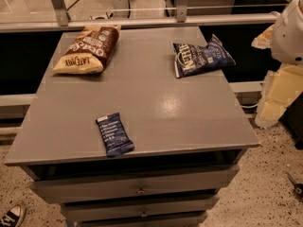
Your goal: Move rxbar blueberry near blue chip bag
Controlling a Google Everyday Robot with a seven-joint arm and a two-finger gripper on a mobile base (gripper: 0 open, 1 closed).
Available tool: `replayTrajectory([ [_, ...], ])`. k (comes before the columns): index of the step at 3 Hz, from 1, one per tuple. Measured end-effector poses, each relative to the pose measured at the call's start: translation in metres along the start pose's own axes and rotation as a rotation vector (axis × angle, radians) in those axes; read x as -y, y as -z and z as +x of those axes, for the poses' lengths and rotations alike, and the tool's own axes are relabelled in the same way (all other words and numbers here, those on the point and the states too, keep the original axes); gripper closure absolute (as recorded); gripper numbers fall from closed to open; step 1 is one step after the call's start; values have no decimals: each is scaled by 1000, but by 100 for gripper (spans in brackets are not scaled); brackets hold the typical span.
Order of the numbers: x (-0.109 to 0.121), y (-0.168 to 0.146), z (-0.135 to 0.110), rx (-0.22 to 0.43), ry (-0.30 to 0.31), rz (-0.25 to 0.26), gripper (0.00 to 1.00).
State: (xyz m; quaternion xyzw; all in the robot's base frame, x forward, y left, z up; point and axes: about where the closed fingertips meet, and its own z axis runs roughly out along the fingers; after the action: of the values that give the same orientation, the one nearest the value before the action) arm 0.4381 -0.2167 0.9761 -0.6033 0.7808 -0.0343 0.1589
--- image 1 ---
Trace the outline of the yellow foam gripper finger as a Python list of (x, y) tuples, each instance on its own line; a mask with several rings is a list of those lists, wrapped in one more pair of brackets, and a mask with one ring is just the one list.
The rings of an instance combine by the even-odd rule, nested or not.
[(260, 128), (274, 126), (287, 108), (303, 93), (303, 66), (282, 63), (264, 78), (255, 123)]

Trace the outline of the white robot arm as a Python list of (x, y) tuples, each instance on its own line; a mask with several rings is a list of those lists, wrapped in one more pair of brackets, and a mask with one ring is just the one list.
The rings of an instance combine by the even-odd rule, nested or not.
[(270, 128), (303, 93), (303, 0), (292, 0), (251, 45), (270, 48), (272, 58), (281, 63), (263, 81), (255, 117), (258, 127)]

